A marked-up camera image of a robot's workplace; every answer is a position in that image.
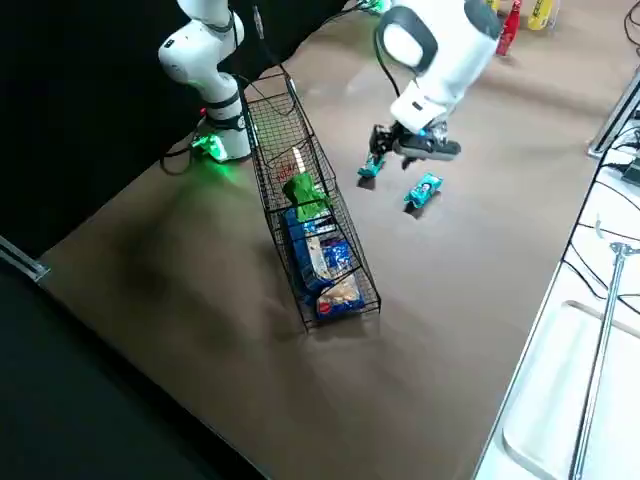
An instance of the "floor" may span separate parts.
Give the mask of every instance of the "floor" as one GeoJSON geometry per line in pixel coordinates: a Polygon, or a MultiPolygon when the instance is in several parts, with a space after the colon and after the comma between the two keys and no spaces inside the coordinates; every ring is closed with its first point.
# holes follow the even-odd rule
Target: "floor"
{"type": "Polygon", "coordinates": [[[287,63],[380,318],[302,333],[249,164],[153,166],[47,253],[47,288],[274,478],[469,478],[593,173],[586,145],[637,65],[628,2],[562,5],[554,34],[521,31],[468,92],[457,160],[390,161],[374,191],[355,175],[393,99],[374,20],[327,25],[287,63]],[[402,197],[426,171],[444,185],[415,218],[402,197]]]}

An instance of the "green led light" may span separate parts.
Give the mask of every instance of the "green led light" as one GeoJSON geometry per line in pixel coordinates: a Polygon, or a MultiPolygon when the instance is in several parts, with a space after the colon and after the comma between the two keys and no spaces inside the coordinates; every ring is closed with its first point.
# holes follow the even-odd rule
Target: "green led light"
{"type": "Polygon", "coordinates": [[[222,144],[222,140],[220,140],[220,137],[215,133],[209,133],[208,135],[203,135],[197,138],[191,143],[191,146],[203,151],[219,162],[229,158],[227,151],[222,144]]]}
{"type": "Polygon", "coordinates": [[[384,13],[391,8],[391,0],[369,0],[365,8],[374,13],[384,13]]]}

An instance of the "white table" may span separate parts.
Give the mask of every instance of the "white table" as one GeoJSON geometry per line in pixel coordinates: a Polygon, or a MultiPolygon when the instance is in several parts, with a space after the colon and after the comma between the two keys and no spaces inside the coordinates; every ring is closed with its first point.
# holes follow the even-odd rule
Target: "white table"
{"type": "MultiPolygon", "coordinates": [[[[628,153],[610,150],[603,163],[629,163],[628,153]]],[[[640,188],[602,169],[597,180],[624,193],[640,206],[640,188]]],[[[640,238],[640,212],[595,184],[578,223],[640,238]]],[[[617,238],[638,248],[640,242],[617,238]]],[[[570,242],[609,284],[614,254],[595,230],[577,226],[570,242]]],[[[574,265],[606,297],[575,251],[564,260],[574,265]]],[[[640,255],[630,257],[620,294],[640,293],[640,255]]],[[[640,298],[627,298],[640,310],[640,298]]],[[[527,347],[514,374],[489,443],[478,465],[477,480],[566,479],[593,361],[604,300],[596,298],[563,262],[549,285],[527,347]]],[[[640,479],[640,315],[618,302],[614,315],[591,440],[585,480],[640,479]]]]}

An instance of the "teal wrapper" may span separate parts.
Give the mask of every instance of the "teal wrapper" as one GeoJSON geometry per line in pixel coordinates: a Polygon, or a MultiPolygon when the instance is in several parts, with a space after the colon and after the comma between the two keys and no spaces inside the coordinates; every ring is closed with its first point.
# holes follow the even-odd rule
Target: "teal wrapper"
{"type": "Polygon", "coordinates": [[[358,170],[358,175],[364,178],[373,178],[378,175],[378,172],[384,165],[384,158],[381,158],[376,165],[375,157],[369,154],[365,164],[358,170]]]}
{"type": "Polygon", "coordinates": [[[432,173],[425,174],[420,182],[411,189],[404,197],[405,203],[411,203],[415,208],[422,208],[426,205],[434,193],[442,185],[442,178],[436,177],[432,173]]]}

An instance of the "metal rod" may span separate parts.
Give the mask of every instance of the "metal rod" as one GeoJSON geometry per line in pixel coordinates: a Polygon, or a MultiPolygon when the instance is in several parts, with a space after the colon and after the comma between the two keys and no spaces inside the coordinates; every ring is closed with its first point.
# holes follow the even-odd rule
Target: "metal rod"
{"type": "Polygon", "coordinates": [[[580,418],[578,435],[576,436],[573,458],[571,459],[571,470],[569,473],[570,480],[581,480],[584,472],[587,449],[589,447],[589,437],[591,435],[591,425],[593,424],[593,416],[600,390],[600,380],[602,379],[602,371],[604,369],[604,362],[607,355],[611,327],[613,326],[613,313],[618,301],[618,290],[620,288],[622,271],[624,270],[627,256],[634,253],[633,249],[631,249],[629,245],[623,243],[613,243],[611,244],[611,249],[616,254],[615,266],[613,269],[611,284],[609,285],[609,294],[607,295],[607,303],[604,309],[604,318],[598,335],[596,354],[593,359],[593,365],[591,366],[591,376],[587,387],[587,395],[582,407],[582,416],[580,418]]]}

